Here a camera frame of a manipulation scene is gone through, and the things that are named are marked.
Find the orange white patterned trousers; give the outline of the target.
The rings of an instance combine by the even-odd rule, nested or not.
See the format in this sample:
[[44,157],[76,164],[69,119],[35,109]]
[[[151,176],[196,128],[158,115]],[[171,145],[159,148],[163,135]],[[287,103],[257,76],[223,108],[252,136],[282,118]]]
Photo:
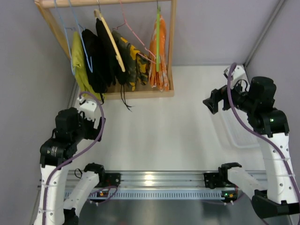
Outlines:
[[[169,90],[169,80],[166,66],[166,53],[165,53],[165,41],[166,41],[166,23],[162,15],[160,15],[160,34],[159,34],[159,55],[160,64],[159,72],[156,72],[156,64],[150,63],[149,70],[149,82],[151,87],[157,87],[160,91]],[[156,55],[156,22],[154,24],[154,31],[151,35],[149,50]]]

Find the green plastic hanger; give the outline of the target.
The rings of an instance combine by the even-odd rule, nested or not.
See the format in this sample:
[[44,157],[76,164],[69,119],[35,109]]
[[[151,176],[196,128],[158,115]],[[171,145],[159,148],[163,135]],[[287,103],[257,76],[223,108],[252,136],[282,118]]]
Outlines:
[[159,55],[159,34],[160,34],[160,6],[157,1],[157,18],[156,18],[156,72],[159,72],[160,55]]

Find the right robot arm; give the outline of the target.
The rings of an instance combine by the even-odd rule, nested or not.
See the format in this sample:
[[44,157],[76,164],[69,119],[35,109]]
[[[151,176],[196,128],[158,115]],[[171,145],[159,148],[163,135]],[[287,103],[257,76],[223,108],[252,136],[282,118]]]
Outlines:
[[267,188],[247,173],[239,163],[227,163],[219,167],[222,181],[239,187],[251,200],[260,219],[298,214],[300,191],[289,153],[289,126],[285,113],[275,108],[276,85],[272,79],[256,76],[249,89],[243,91],[238,83],[228,89],[214,89],[203,101],[212,114],[218,112],[218,103],[224,102],[223,110],[232,110],[238,122],[259,139]]

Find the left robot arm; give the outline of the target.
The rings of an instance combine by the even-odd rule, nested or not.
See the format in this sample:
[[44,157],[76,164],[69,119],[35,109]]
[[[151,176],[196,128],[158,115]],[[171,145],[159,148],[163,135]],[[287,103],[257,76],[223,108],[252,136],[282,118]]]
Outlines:
[[95,109],[78,111],[73,107],[58,112],[51,138],[40,147],[41,192],[34,224],[78,224],[83,205],[103,178],[102,165],[88,164],[69,197],[65,197],[67,176],[78,143],[83,139],[94,143],[101,140],[106,118],[101,116],[98,127],[94,128],[95,120],[89,115],[94,112]]

